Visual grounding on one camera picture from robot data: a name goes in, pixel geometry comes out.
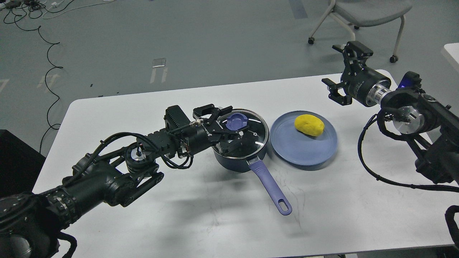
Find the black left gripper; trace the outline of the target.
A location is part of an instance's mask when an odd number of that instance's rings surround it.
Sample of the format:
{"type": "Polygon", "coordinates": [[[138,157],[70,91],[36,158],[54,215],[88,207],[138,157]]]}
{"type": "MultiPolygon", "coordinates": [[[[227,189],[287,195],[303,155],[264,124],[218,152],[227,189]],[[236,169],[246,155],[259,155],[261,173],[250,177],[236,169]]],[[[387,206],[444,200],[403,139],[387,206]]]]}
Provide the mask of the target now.
{"type": "Polygon", "coordinates": [[[179,155],[193,156],[213,146],[213,150],[222,156],[228,156],[231,152],[242,146],[244,132],[249,126],[234,131],[218,129],[215,121],[220,116],[226,115],[233,110],[233,106],[225,108],[215,107],[214,104],[193,109],[195,121],[188,121],[179,126],[179,155]]]}

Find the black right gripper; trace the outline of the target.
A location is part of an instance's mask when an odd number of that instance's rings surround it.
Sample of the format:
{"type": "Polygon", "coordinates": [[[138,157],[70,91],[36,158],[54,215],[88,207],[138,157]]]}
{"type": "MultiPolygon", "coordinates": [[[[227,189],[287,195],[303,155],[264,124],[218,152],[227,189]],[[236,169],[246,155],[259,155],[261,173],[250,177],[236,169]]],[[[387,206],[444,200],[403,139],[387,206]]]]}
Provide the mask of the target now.
{"type": "Polygon", "coordinates": [[[328,98],[342,106],[351,105],[353,99],[365,107],[380,105],[383,97],[391,92],[391,80],[366,66],[366,61],[374,52],[359,41],[335,44],[332,49],[342,54],[345,69],[340,83],[334,83],[329,78],[322,79],[329,91],[328,98]]]}

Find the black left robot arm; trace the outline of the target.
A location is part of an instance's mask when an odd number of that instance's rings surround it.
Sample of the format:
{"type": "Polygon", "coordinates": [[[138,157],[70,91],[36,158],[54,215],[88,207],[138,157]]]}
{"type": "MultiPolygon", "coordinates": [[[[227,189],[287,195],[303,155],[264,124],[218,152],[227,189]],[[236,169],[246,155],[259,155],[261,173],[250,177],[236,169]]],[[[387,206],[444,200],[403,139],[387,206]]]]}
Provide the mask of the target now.
{"type": "Polygon", "coordinates": [[[63,230],[103,202],[127,207],[157,185],[164,174],[156,159],[188,169],[205,149],[221,145],[228,153],[239,147],[249,126],[232,111],[209,104],[195,108],[190,121],[179,106],[168,107],[164,129],[111,135],[79,160],[60,186],[1,198],[1,257],[51,258],[60,240],[70,243],[64,258],[72,257],[77,240],[63,230]]]}

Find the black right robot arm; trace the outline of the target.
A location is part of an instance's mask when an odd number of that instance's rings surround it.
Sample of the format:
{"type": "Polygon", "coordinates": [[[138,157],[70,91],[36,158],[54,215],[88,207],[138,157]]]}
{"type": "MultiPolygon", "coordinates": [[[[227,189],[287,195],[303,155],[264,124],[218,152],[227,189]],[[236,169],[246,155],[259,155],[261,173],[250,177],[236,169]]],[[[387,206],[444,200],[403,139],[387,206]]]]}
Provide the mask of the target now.
{"type": "Polygon", "coordinates": [[[421,88],[421,78],[408,71],[395,90],[391,80],[366,65],[373,55],[371,49],[359,41],[345,45],[333,45],[343,56],[345,68],[339,83],[329,78],[328,97],[340,105],[350,105],[353,100],[365,107],[380,106],[364,126],[358,139],[358,157],[365,170],[376,180],[393,186],[428,191],[457,193],[458,187],[449,183],[458,182],[459,121],[450,111],[421,88]],[[430,180],[430,185],[399,183],[373,172],[365,163],[362,144],[367,129],[377,123],[379,131],[386,137],[406,142],[416,156],[415,168],[430,180]]]}

